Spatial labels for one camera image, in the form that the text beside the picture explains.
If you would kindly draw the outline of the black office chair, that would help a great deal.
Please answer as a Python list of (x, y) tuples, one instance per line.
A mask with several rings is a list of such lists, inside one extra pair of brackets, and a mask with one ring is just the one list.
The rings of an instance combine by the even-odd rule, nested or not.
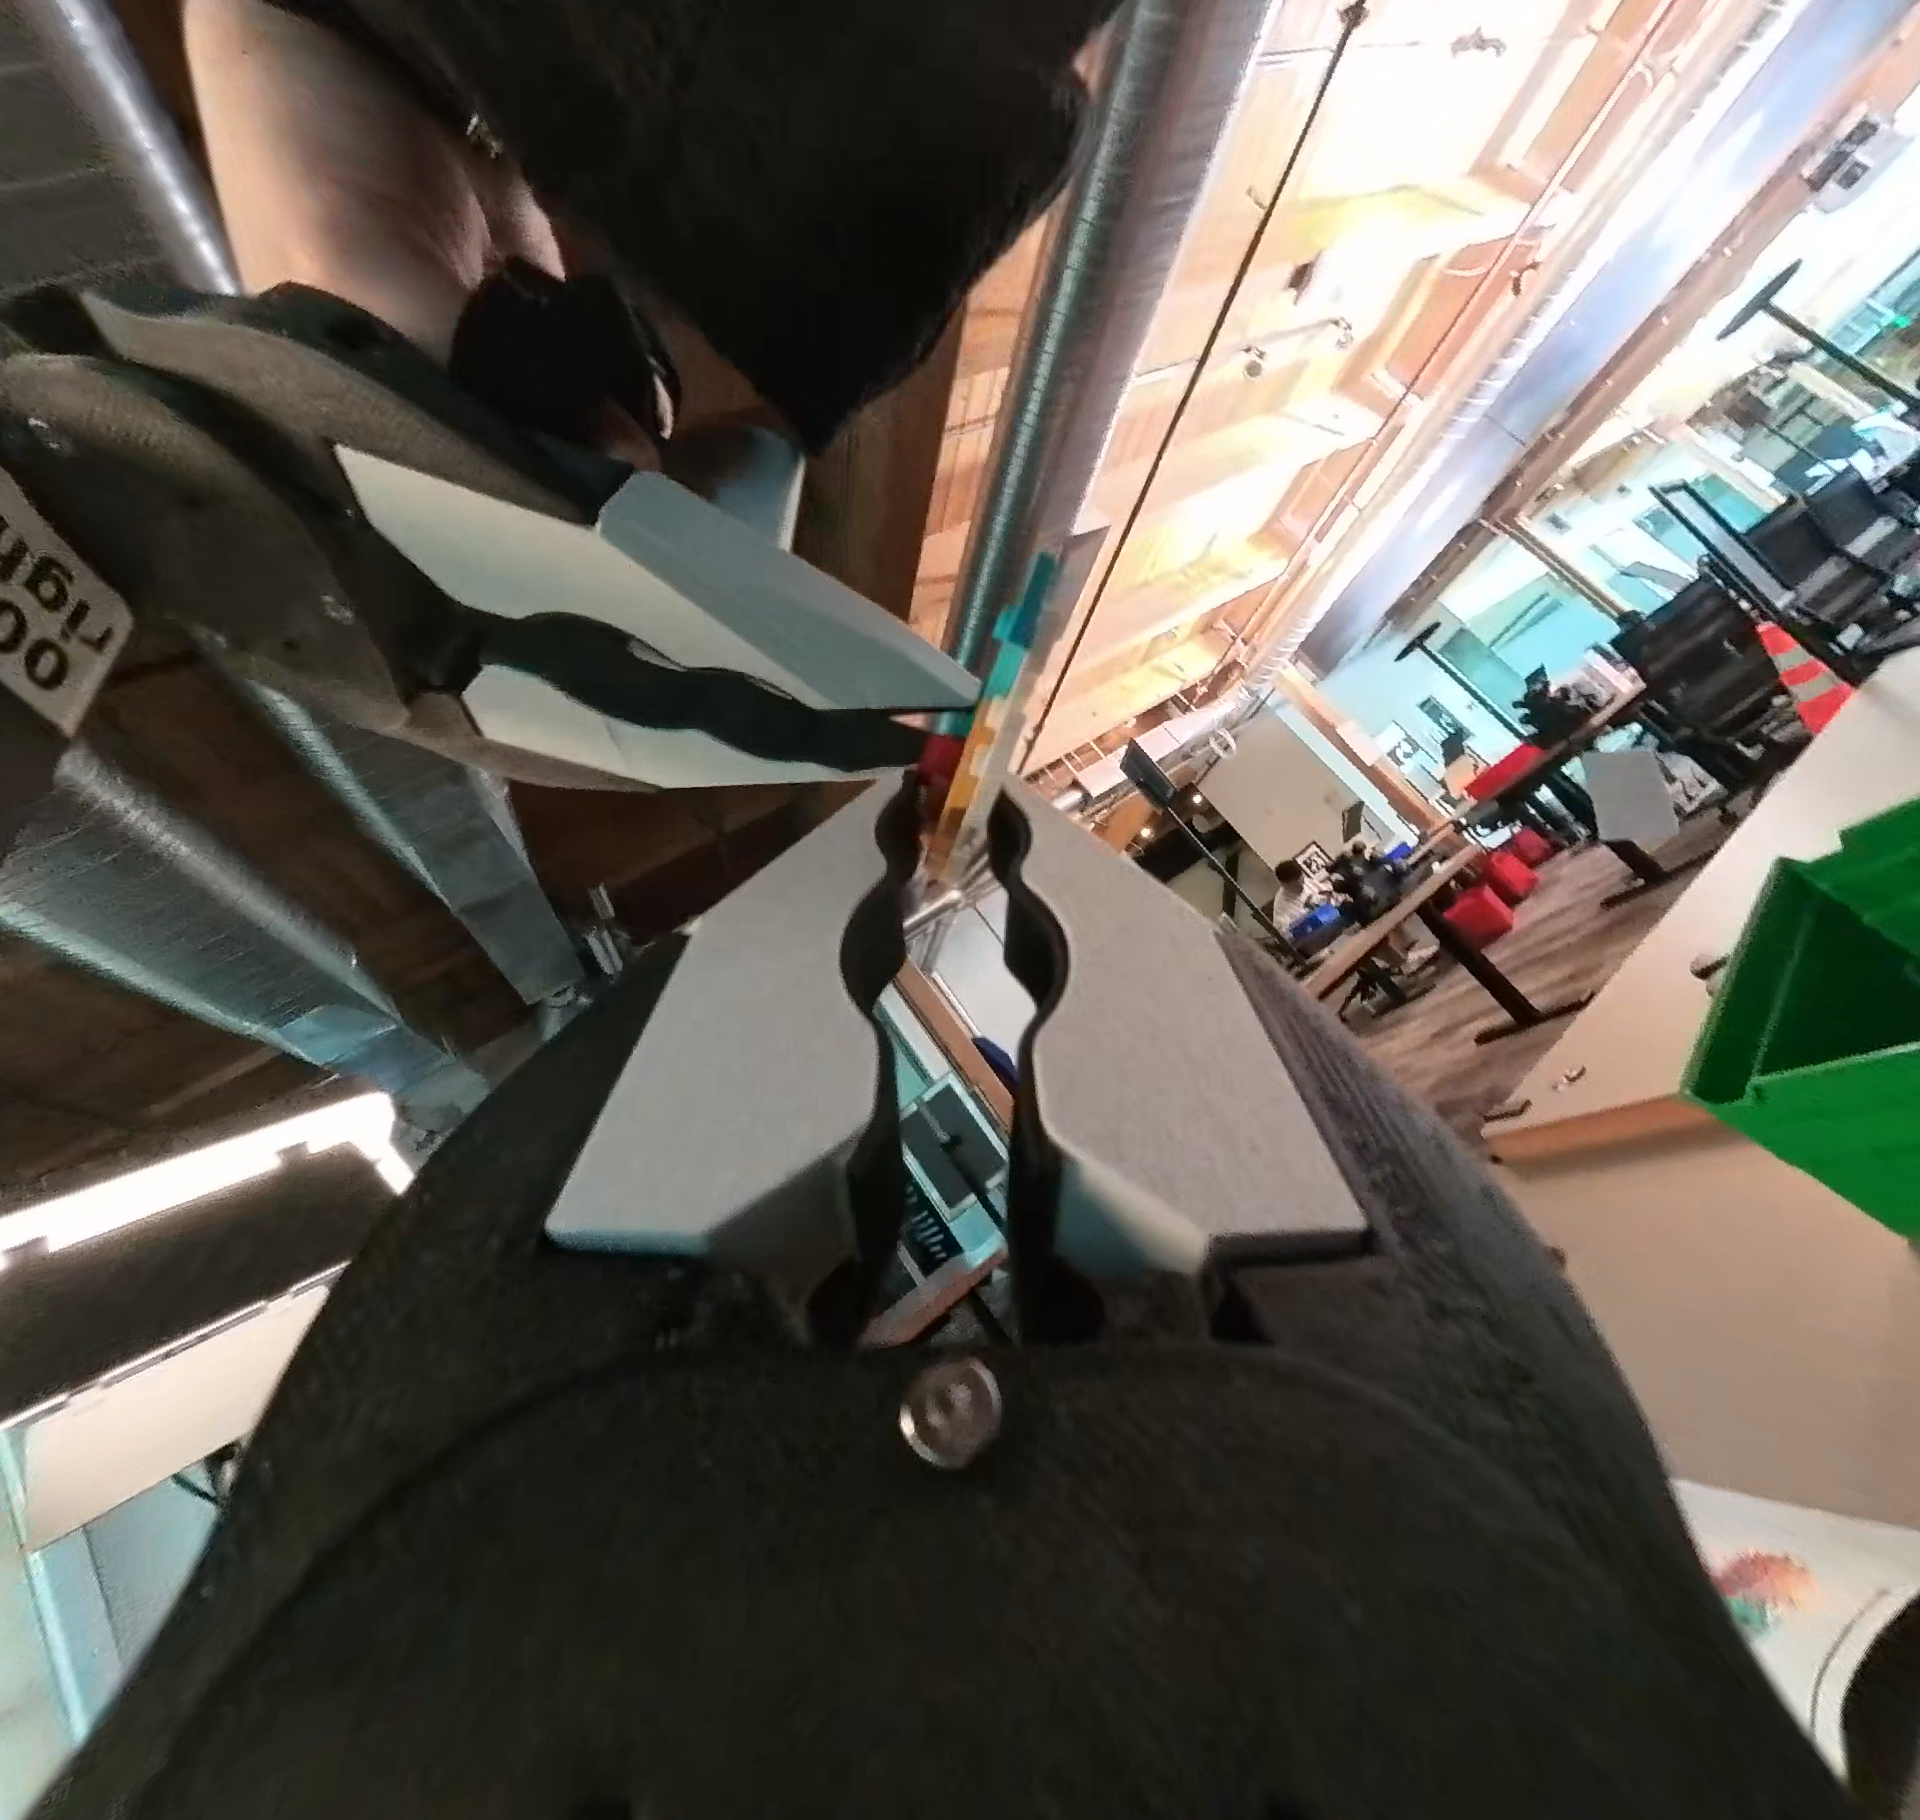
[(1752, 615), (1714, 576), (1620, 623), (1611, 651), (1638, 679), (1635, 720), (1656, 751), (1730, 798), (1761, 798), (1809, 743)]

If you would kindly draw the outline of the black wristband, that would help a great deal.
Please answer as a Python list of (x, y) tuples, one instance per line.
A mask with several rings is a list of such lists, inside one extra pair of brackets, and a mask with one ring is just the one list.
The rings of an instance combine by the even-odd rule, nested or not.
[(386, 32), (352, 0), (252, 0), (327, 32), (371, 62), (397, 93), (420, 104), (469, 151), (506, 161), (507, 152), (445, 60), (408, 33)]

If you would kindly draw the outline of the round multicoloured lego plate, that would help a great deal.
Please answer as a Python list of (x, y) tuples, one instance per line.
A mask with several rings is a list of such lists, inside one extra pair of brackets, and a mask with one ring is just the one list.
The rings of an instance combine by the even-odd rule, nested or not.
[(1021, 594), (996, 618), (993, 656), (967, 732), (937, 735), (926, 749), (923, 854), (926, 877), (941, 884), (959, 880), (1004, 780), (1031, 687), (1026, 664), (1044, 631), (1060, 563), (1058, 547), (1030, 562)]

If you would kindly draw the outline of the person's right hand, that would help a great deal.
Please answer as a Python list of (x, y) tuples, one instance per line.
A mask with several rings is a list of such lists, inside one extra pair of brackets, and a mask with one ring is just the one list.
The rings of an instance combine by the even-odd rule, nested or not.
[(184, 51), (246, 292), (297, 282), (437, 365), (510, 259), (563, 272), (550, 218), (341, 39), (252, 0), (186, 0)]

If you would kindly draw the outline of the background wooden desk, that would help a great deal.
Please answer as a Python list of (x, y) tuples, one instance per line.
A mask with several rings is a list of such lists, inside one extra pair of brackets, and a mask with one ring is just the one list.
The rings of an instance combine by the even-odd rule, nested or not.
[(1581, 996), (1541, 1005), (1503, 973), (1483, 943), (1461, 933), (1448, 921), (1455, 897), (1476, 884), (1489, 858), (1489, 847), (1474, 829), (1476, 808), (1448, 816), (1409, 851), (1410, 883), (1380, 919), (1365, 923), (1347, 937), (1316, 959), (1305, 971), (1301, 992), (1325, 1003), (1334, 992), (1356, 978), (1359, 968), (1370, 964), (1380, 947), (1397, 935), (1405, 925), (1416, 923), (1427, 931), (1440, 955), (1469, 974), (1476, 987), (1501, 1011), (1501, 1021), (1474, 1033), (1476, 1048), (1503, 1040), (1526, 1038), (1548, 1025), (1565, 1024), (1581, 1015), (1598, 996)]

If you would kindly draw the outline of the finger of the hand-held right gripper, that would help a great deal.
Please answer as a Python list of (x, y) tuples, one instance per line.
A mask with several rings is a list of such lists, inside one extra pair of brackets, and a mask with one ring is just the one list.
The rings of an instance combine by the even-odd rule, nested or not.
[(602, 623), (820, 711), (974, 705), (976, 679), (910, 625), (658, 472), (636, 472), (583, 522), (346, 444), (334, 456), (368, 525), (473, 613)]
[(693, 728), (647, 728), (595, 713), (546, 682), (488, 666), (461, 693), (483, 738), (516, 753), (555, 759), (610, 780), (654, 791), (730, 783), (873, 780), (920, 762), (920, 749), (896, 757), (827, 767), (820, 759), (773, 759), (734, 749)]

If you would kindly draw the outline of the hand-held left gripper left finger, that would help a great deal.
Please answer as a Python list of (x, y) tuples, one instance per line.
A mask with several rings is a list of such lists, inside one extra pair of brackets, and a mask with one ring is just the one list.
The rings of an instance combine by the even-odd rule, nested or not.
[(896, 1055), (918, 774), (869, 781), (683, 943), (555, 1204), (584, 1254), (770, 1287), (821, 1344), (869, 1328), (906, 1212)]

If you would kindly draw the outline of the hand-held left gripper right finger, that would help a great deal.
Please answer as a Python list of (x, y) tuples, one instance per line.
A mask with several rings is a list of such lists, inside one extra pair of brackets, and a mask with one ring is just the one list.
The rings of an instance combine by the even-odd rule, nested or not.
[(1002, 960), (1031, 1003), (1007, 1169), (1021, 1340), (1088, 1341), (1109, 1303), (1369, 1250), (1369, 1215), (1222, 931), (1012, 780), (988, 851)]

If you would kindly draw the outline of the closed lego instruction booklet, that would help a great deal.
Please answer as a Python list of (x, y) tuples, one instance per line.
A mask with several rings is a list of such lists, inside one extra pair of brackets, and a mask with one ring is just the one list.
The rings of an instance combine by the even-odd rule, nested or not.
[(1871, 1643), (1915, 1600), (1915, 1531), (1686, 1479), (1672, 1495), (1773, 1687), (1807, 1726), (1839, 1713)]

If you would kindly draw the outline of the slim silver ventilation duct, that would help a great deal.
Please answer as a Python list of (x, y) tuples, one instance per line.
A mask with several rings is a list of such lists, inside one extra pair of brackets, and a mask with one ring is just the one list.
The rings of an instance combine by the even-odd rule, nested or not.
[(1019, 770), (1095, 745), (1165, 703), (1201, 664), (1178, 656), (1240, 585), (1178, 585), (1150, 522), (1187, 490), (1275, 486), (1239, 474), (1279, 430), (1228, 380), (1234, 326), (1266, 333), (1293, 181), (1322, 124), (1362, 0), (1126, 0), (1089, 55), (1089, 122), (1047, 215), (996, 410), (996, 441), (947, 598), (951, 659), (983, 661), (1026, 557), (1068, 542), (1050, 656)]

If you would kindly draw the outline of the person's right forearm black sleeve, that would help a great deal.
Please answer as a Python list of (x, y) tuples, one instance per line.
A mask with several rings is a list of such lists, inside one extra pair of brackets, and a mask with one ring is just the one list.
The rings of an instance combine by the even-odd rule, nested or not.
[(344, 38), (806, 452), (1060, 190), (1124, 0), (254, 0)]

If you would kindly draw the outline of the dark round object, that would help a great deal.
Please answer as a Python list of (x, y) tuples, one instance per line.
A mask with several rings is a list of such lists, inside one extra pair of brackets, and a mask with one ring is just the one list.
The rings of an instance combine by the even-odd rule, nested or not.
[(1841, 1701), (1844, 1782), (1875, 1817), (1918, 1815), (1918, 1600), (1882, 1627)]

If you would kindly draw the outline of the green plastic bin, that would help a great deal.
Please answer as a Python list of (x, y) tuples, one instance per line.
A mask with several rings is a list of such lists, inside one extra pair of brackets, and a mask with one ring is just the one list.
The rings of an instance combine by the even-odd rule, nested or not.
[(1679, 1094), (1918, 1237), (1918, 801), (1772, 865)]

